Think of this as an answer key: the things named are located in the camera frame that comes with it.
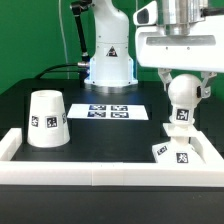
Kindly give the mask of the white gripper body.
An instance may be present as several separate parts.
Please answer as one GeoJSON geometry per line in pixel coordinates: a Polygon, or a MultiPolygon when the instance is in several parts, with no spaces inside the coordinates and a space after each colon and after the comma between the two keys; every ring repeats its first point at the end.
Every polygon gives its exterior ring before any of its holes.
{"type": "Polygon", "coordinates": [[[224,31],[197,24],[187,36],[168,36],[159,27],[141,27],[135,34],[142,67],[224,72],[224,31]]]}

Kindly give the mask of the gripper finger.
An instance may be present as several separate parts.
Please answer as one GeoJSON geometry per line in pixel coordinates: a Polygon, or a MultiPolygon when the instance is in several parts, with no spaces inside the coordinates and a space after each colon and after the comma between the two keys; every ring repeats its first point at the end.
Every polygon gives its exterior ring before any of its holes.
{"type": "Polygon", "coordinates": [[[197,87],[198,98],[208,98],[211,95],[211,85],[217,77],[216,72],[202,72],[202,83],[197,87]]]}
{"type": "Polygon", "coordinates": [[[163,83],[164,90],[167,91],[169,84],[172,82],[171,69],[159,68],[158,75],[163,83]]]}

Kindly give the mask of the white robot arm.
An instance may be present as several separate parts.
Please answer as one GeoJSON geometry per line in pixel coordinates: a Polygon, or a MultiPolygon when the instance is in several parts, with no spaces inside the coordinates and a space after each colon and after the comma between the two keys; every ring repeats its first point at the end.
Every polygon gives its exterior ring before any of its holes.
{"type": "MultiPolygon", "coordinates": [[[[129,22],[112,0],[93,0],[96,50],[84,84],[102,92],[120,92],[138,84],[128,53],[129,22]]],[[[208,0],[153,0],[133,15],[136,57],[143,67],[156,68],[164,84],[172,70],[199,71],[201,96],[208,82],[224,73],[224,8],[208,0]]]]}

